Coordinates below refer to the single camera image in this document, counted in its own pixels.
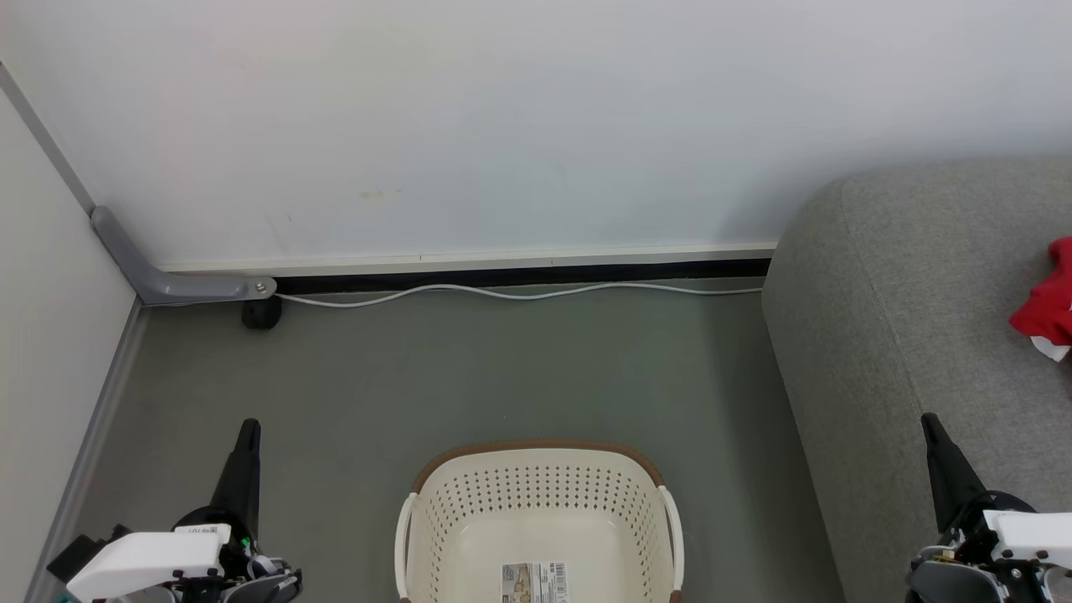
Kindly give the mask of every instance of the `gray floor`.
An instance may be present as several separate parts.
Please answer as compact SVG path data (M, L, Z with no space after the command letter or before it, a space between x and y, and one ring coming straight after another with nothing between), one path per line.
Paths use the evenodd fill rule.
M263 548L303 569L304 601L393 601L394 521L435 454L617 440L647 454L676 497L686 600L842 601L759 295L431 293L358 310L287 305L266 333L237 312L143 317L83 531L169 528L208 501L255 416Z

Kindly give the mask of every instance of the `red cloth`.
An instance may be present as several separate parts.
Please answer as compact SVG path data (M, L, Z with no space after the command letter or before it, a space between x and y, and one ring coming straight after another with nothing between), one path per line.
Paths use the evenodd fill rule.
M1028 337L1072 345L1072 237L1049 244L1049 255L1057 267L1031 290L1027 304L1016 310L1009 324Z

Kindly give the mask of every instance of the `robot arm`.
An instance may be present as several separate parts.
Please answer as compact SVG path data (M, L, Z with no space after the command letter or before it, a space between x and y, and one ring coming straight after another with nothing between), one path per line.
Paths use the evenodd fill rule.
M987 490L938 417L921 421L942 535L912 561L908 601L1053 603L1049 579L1072 568L1072 513Z
M286 603L301 593L301 570L258 551L260 425L242 424L208 506L170 532L117 526L107 541L78 536L48 571L84 603L161 586L182 603Z

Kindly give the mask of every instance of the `barcode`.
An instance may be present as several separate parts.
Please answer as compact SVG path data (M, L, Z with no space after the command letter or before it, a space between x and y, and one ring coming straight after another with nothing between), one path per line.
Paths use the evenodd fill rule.
M566 588L566 564L555 563L554 568L554 593L565 597L569 591Z

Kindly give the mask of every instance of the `black baseboard strip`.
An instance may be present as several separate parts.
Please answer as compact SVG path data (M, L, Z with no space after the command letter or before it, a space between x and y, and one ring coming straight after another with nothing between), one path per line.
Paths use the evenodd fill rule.
M623 282L662 279L710 279L763 277L769 259L680 262L675 264L627 264L608 266L556 266L501 270L459 270L398 275L330 277L284 277L276 279L278 292L287 295L403 291L425 284L466 286L512 286L522 284L570 284L579 282Z

